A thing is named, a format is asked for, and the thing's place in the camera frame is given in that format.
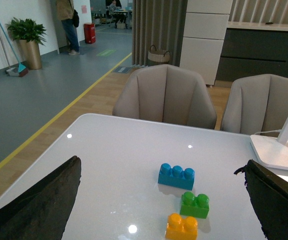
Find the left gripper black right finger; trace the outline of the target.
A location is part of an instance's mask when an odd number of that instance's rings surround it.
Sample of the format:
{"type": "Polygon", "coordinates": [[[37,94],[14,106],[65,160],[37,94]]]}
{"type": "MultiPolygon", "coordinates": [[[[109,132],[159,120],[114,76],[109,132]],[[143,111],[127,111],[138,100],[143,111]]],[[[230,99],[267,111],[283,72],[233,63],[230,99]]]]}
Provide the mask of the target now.
{"type": "Polygon", "coordinates": [[[288,182],[249,160],[234,174],[244,173],[244,185],[268,240],[288,240],[288,182]]]}

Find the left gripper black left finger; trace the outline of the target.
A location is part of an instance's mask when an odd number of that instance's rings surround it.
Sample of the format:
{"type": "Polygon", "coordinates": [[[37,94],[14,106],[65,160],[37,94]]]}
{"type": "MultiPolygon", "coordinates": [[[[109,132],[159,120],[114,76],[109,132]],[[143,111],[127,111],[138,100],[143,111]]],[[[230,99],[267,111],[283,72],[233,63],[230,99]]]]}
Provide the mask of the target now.
{"type": "Polygon", "coordinates": [[[0,240],[60,240],[73,209],[81,160],[71,157],[0,209],[0,240]]]}

